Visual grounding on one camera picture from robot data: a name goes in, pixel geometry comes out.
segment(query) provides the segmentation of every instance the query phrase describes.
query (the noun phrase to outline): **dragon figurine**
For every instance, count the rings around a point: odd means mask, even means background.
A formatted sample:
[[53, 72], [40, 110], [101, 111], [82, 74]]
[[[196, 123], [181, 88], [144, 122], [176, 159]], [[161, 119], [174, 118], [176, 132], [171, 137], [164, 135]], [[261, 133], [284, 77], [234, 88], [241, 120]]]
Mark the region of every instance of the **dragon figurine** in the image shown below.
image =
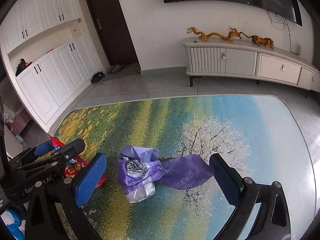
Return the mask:
[[229, 30], [228, 36], [223, 36], [219, 33], [210, 33], [208, 35], [205, 35], [203, 32], [200, 32], [195, 27], [188, 28], [187, 33], [189, 34], [189, 33], [193, 32], [196, 35], [200, 35], [199, 38], [203, 39], [204, 41], [208, 41], [210, 39], [210, 37], [214, 36], [214, 35], [219, 36], [221, 39], [223, 39], [225, 41], [231, 41], [231, 42], [233, 42], [233, 40], [232, 40], [233, 37], [239, 37], [241, 39], [241, 34], [237, 31], [236, 28], [231, 28], [229, 26], [228, 30]]
[[252, 36], [247, 36], [245, 35], [243, 32], [240, 32], [240, 34], [243, 34], [244, 36], [246, 36], [248, 39], [252, 39], [252, 42], [255, 43], [255, 44], [258, 44], [259, 46], [263, 46], [263, 45], [268, 45], [270, 48], [274, 48], [275, 45], [274, 45], [274, 42], [272, 39], [270, 38], [261, 38], [257, 35], [252, 35]]

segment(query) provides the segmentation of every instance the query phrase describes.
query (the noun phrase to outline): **tile floor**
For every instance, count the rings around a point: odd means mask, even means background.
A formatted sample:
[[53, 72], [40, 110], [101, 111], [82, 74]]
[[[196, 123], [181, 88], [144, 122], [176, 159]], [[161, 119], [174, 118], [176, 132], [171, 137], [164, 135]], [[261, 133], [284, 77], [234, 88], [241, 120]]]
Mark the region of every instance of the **tile floor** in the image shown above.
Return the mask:
[[[49, 133], [53, 134], [64, 117], [77, 108], [148, 98], [214, 94], [263, 94], [281, 98], [291, 110], [306, 140], [320, 192], [320, 106], [311, 95], [305, 98], [305, 90], [287, 85], [264, 81], [257, 85], [255, 80], [203, 77], [194, 79], [194, 85], [190, 87], [187, 75], [142, 77], [137, 74], [122, 77], [91, 84], [65, 110]], [[319, 200], [320, 196], [317, 197], [316, 211], [320, 208]]]

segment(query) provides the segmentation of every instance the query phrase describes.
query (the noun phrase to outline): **metal screw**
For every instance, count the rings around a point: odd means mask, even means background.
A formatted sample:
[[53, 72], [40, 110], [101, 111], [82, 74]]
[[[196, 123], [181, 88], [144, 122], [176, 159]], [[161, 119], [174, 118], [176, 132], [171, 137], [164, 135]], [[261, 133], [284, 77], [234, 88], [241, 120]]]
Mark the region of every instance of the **metal screw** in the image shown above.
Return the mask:
[[67, 177], [67, 178], [64, 179], [63, 182], [64, 182], [65, 184], [70, 184], [70, 183], [72, 182], [72, 178]]
[[251, 184], [252, 183], [252, 179], [249, 178], [249, 177], [245, 177], [244, 178], [244, 182], [247, 183], [247, 184]]
[[35, 184], [36, 187], [40, 187], [41, 185], [42, 185], [41, 181], [37, 181], [36, 184]]
[[276, 187], [281, 187], [281, 183], [279, 181], [275, 181], [274, 184]]

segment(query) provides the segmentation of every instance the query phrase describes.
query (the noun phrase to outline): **red object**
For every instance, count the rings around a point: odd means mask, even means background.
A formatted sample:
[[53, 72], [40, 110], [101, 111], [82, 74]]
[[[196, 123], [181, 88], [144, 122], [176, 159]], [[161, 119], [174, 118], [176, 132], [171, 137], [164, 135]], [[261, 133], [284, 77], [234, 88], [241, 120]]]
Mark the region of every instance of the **red object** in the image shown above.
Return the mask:
[[[65, 146], [64, 143], [62, 143], [61, 141], [59, 141], [56, 138], [53, 138], [51, 136], [50, 136], [50, 140], [52, 142], [52, 147], [55, 152]], [[64, 174], [66, 177], [73, 178], [74, 176], [76, 176], [76, 174], [79, 172], [79, 170], [81, 170], [82, 168], [84, 168], [88, 165], [89, 165], [89, 163], [85, 159], [83, 159], [82, 157], [80, 157], [78, 155], [75, 158], [73, 158], [72, 160], [67, 162], [67, 166], [64, 171]], [[103, 174], [101, 176], [100, 180], [98, 181], [96, 188], [100, 187], [103, 183], [105, 183], [107, 181], [107, 179], [108, 179], [107, 176]]]

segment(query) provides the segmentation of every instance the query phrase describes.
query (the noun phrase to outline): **door lock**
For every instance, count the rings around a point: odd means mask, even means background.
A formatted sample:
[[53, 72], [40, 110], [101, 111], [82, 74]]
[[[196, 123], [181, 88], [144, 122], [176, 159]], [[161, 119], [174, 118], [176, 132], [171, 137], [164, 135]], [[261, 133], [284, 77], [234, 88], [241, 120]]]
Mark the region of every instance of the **door lock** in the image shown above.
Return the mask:
[[97, 18], [97, 24], [98, 24], [98, 27], [99, 27], [99, 30], [102, 30], [102, 26], [101, 26], [101, 20], [99, 20], [99, 18]]

